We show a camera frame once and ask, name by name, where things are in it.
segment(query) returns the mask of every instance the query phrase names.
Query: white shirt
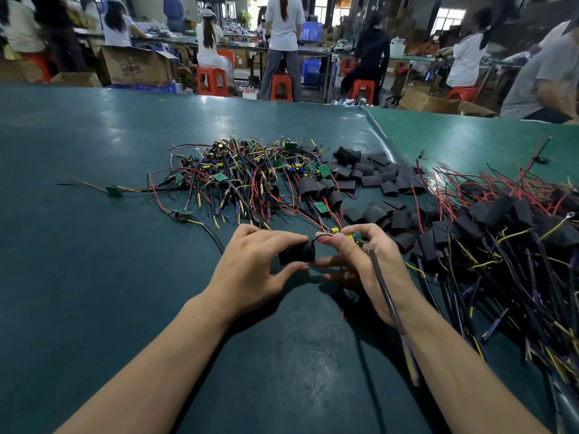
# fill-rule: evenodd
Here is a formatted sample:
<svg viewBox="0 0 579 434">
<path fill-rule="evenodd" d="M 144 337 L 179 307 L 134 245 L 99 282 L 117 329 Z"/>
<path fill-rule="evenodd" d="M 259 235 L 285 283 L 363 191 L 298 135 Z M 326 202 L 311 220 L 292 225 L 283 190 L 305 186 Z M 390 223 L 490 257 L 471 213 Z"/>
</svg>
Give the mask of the white shirt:
<svg viewBox="0 0 579 434">
<path fill-rule="evenodd" d="M 281 18 L 280 0 L 269 0 L 265 11 L 265 21 L 271 22 L 271 38 L 269 48 L 280 51 L 295 51 L 298 49 L 296 26 L 306 22 L 301 0 L 288 0 L 287 17 Z"/>
<path fill-rule="evenodd" d="M 478 69 L 486 47 L 480 49 L 482 33 L 467 36 L 453 47 L 454 64 L 446 79 L 448 86 L 473 86 L 478 79 Z"/>
<path fill-rule="evenodd" d="M 14 0 L 8 2 L 8 21 L 4 26 L 6 40 L 14 51 L 20 53 L 37 53 L 46 48 L 40 38 L 40 30 L 34 21 L 33 10 Z"/>
<path fill-rule="evenodd" d="M 131 26 L 137 25 L 128 15 L 123 15 L 123 19 L 125 21 L 125 29 L 119 32 L 107 26 L 103 18 L 103 32 L 105 34 L 106 46 L 131 47 L 133 45 L 133 43 L 131 43 Z"/>
<path fill-rule="evenodd" d="M 98 13 L 97 3 L 89 2 L 89 4 L 86 5 L 86 9 L 84 9 L 84 14 L 94 21 L 96 31 L 98 32 L 103 31 L 103 26 L 101 25 L 101 16 Z"/>
<path fill-rule="evenodd" d="M 199 46 L 199 51 L 197 52 L 197 57 L 199 56 L 203 59 L 204 57 L 211 57 L 217 54 L 217 43 L 223 37 L 223 30 L 217 24 L 213 24 L 213 30 L 215 32 L 215 41 L 211 48 L 207 48 L 203 45 L 203 22 L 197 25 L 197 44 Z"/>
<path fill-rule="evenodd" d="M 571 21 L 565 21 L 558 26 L 555 26 L 549 33 L 546 34 L 545 38 L 543 38 L 543 41 L 539 43 L 539 47 L 544 49 L 546 46 L 550 46 L 557 38 L 560 38 L 563 35 L 565 29 L 567 29 L 567 26 L 570 22 Z"/>
</svg>

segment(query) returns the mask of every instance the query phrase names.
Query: person in gray shirt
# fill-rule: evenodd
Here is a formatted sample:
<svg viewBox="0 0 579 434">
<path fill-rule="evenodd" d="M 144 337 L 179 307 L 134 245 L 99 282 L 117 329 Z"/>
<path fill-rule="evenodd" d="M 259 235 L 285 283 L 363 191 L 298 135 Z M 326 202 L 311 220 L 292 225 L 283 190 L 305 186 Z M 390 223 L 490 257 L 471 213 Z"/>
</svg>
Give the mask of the person in gray shirt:
<svg viewBox="0 0 579 434">
<path fill-rule="evenodd" d="M 579 124 L 579 18 L 567 33 L 541 50 L 520 70 L 501 108 L 501 118 Z"/>
</svg>

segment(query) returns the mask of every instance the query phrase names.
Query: red stool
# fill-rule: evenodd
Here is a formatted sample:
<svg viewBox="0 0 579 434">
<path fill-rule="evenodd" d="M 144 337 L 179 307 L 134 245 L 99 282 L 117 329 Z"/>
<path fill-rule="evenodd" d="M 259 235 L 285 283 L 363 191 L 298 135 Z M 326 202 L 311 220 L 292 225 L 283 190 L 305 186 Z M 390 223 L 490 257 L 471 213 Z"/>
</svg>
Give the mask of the red stool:
<svg viewBox="0 0 579 434">
<path fill-rule="evenodd" d="M 201 75 L 204 74 L 207 79 L 206 88 L 204 82 L 201 81 Z M 223 86 L 217 86 L 217 76 L 221 76 Z M 206 96 L 228 97 L 227 80 L 225 80 L 225 72 L 218 68 L 197 67 L 197 92 Z"/>
<path fill-rule="evenodd" d="M 358 97 L 358 93 L 364 87 L 366 87 L 366 91 L 364 93 L 364 96 L 366 97 L 366 100 L 368 103 L 372 103 L 372 100 L 374 98 L 374 81 L 373 80 L 361 80 L 361 79 L 355 80 L 354 85 L 352 85 L 352 89 L 350 90 L 350 93 L 348 93 L 348 98 L 349 99 L 356 99 L 356 97 Z"/>
<path fill-rule="evenodd" d="M 455 86 L 446 96 L 447 99 L 459 98 L 467 102 L 476 102 L 480 88 L 478 86 Z"/>
<path fill-rule="evenodd" d="M 276 95 L 276 90 L 278 85 L 285 85 L 287 89 L 287 96 L 285 99 L 279 99 Z M 293 98 L 291 96 L 291 76 L 287 73 L 284 74 L 274 74 L 273 80 L 271 81 L 271 100 L 272 101 L 286 101 L 286 102 L 293 102 Z"/>
<path fill-rule="evenodd" d="M 48 63 L 52 62 L 50 53 L 43 53 L 38 55 L 21 54 L 20 56 L 22 56 L 22 59 L 34 62 L 34 64 L 38 65 L 38 68 L 40 68 L 40 71 L 42 72 L 42 76 L 44 77 L 45 82 L 50 83 L 50 80 L 52 79 L 52 75 L 48 70 Z"/>
<path fill-rule="evenodd" d="M 346 74 L 350 73 L 354 68 L 356 68 L 355 58 L 344 58 L 340 62 L 340 71 L 338 72 L 338 76 L 345 76 Z"/>
<path fill-rule="evenodd" d="M 231 68 L 235 70 L 235 54 L 233 50 L 217 50 L 219 56 L 225 56 L 231 61 Z"/>
</svg>

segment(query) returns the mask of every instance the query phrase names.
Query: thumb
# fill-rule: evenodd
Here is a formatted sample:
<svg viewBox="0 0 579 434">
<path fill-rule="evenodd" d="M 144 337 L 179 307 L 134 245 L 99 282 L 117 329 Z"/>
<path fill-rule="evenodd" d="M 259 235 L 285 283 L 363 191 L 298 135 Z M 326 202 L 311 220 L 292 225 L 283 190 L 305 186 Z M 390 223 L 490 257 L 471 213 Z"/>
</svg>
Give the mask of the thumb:
<svg viewBox="0 0 579 434">
<path fill-rule="evenodd" d="M 336 233 L 328 245 L 336 248 L 336 250 L 343 255 L 351 264 L 358 269 L 358 273 L 364 269 L 368 263 L 368 256 L 362 249 L 354 243 L 350 238 L 342 233 Z"/>
<path fill-rule="evenodd" d="M 306 271 L 307 269 L 310 269 L 310 267 L 305 262 L 289 263 L 285 268 L 273 276 L 273 280 L 271 281 L 273 289 L 276 293 L 281 291 L 290 277 L 292 277 L 296 272 Z"/>
</svg>

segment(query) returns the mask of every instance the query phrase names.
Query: black pants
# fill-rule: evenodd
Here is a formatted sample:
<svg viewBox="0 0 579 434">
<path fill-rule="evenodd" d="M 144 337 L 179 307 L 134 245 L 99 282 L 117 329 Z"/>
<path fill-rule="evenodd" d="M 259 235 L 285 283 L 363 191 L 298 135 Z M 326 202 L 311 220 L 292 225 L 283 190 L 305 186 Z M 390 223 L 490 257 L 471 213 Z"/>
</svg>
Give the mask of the black pants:
<svg viewBox="0 0 579 434">
<path fill-rule="evenodd" d="M 348 91 L 352 89 L 354 81 L 360 80 L 373 80 L 374 81 L 374 97 L 372 99 L 372 104 L 374 106 L 380 105 L 380 80 L 382 75 L 380 69 L 378 68 L 366 68 L 360 65 L 356 66 L 350 73 L 344 76 L 342 79 L 342 85 L 340 87 L 340 93 L 342 96 L 348 94 Z"/>
<path fill-rule="evenodd" d="M 540 120 L 546 121 L 548 123 L 557 123 L 562 125 L 563 123 L 567 123 L 569 120 L 572 120 L 573 117 L 565 114 L 562 111 L 559 111 L 557 108 L 551 108 L 550 106 L 546 106 L 545 108 L 539 109 L 539 111 L 535 111 L 532 114 L 529 114 L 526 117 L 523 117 L 521 120 Z"/>
<path fill-rule="evenodd" d="M 87 72 L 89 70 L 72 26 L 42 26 L 42 32 L 48 41 L 48 47 L 56 60 L 59 71 Z"/>
</svg>

